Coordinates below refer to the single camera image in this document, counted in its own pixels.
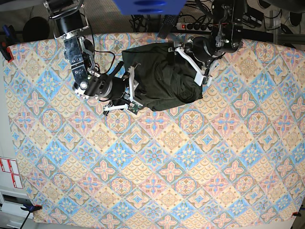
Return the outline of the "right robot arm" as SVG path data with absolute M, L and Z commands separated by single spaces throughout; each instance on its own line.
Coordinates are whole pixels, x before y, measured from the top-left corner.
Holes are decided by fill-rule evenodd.
M 74 77 L 73 90 L 81 98 L 107 102 L 104 115 L 113 110 L 127 110 L 137 114 L 143 109 L 142 101 L 136 97 L 139 83 L 135 80 L 137 63 L 131 65 L 122 77 L 116 74 L 124 63 L 119 62 L 115 69 L 101 73 L 95 62 L 94 40 L 88 40 L 82 32 L 89 29 L 82 0 L 46 0 L 44 6 L 55 29 L 54 37 L 64 43 L 64 57 L 70 63 Z

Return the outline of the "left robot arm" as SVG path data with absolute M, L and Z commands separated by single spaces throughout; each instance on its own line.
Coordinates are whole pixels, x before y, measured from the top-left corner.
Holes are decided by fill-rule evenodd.
M 204 16 L 211 19 L 209 37 L 190 38 L 186 43 L 172 45 L 168 51 L 180 55 L 194 68 L 195 83 L 210 85 L 209 71 L 213 62 L 243 45 L 242 19 L 247 6 L 244 0 L 214 0 L 209 10 L 200 0 L 195 3 Z

